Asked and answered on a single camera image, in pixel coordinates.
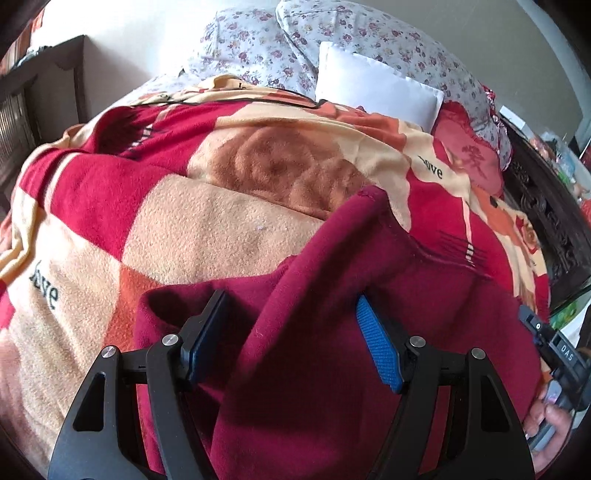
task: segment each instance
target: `red blanket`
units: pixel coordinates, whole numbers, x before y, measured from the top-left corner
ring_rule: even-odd
[[[44,472],[96,353],[132,348],[142,293],[268,274],[369,184],[423,247],[547,316],[527,217],[440,141],[220,76],[108,110],[24,164],[0,228],[0,423]]]
[[[217,288],[233,299],[228,325],[209,379],[188,400],[221,480],[365,478],[398,397],[380,381],[356,322],[363,291],[439,349],[483,348],[520,418],[540,377],[517,300],[474,269],[427,254],[376,187],[348,200],[272,274],[144,294],[135,346],[178,332]],[[151,466],[163,471],[145,391],[140,402]],[[439,403],[426,468],[439,455],[445,397]]]

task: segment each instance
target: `blue gripper pad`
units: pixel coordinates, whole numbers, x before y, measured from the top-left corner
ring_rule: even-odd
[[[400,393],[402,377],[398,352],[364,295],[357,302],[357,323],[382,382],[389,385],[394,393]]]

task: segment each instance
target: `white pillow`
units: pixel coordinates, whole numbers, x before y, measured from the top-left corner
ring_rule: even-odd
[[[399,118],[431,132],[443,92],[400,75],[380,61],[350,53],[338,45],[320,44],[316,101],[320,99],[367,113]]]

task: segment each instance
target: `white wall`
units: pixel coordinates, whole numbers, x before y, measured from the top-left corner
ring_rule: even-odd
[[[554,21],[533,0],[517,0],[556,54],[579,101],[583,119],[575,132],[579,148],[583,149],[591,136],[591,79],[569,41]]]
[[[571,138],[583,118],[553,49],[517,0],[365,0],[425,31],[537,132]]]
[[[85,84],[89,113],[155,75],[178,72],[216,10],[274,0],[51,0],[33,44],[55,45],[86,34]]]

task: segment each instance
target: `metal screw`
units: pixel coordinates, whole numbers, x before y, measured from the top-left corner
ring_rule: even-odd
[[[484,353],[482,348],[473,348],[472,356],[477,360],[484,360],[486,358],[486,353]]]
[[[116,353],[117,353],[117,347],[114,347],[113,345],[109,345],[101,350],[100,355],[102,358],[110,358]]]
[[[162,339],[162,343],[165,344],[166,346],[174,345],[177,342],[178,342],[178,335],[175,335],[173,333],[170,333],[169,335],[166,335]]]
[[[415,335],[413,337],[410,337],[410,344],[415,348],[422,348],[427,344],[427,342],[423,337]]]

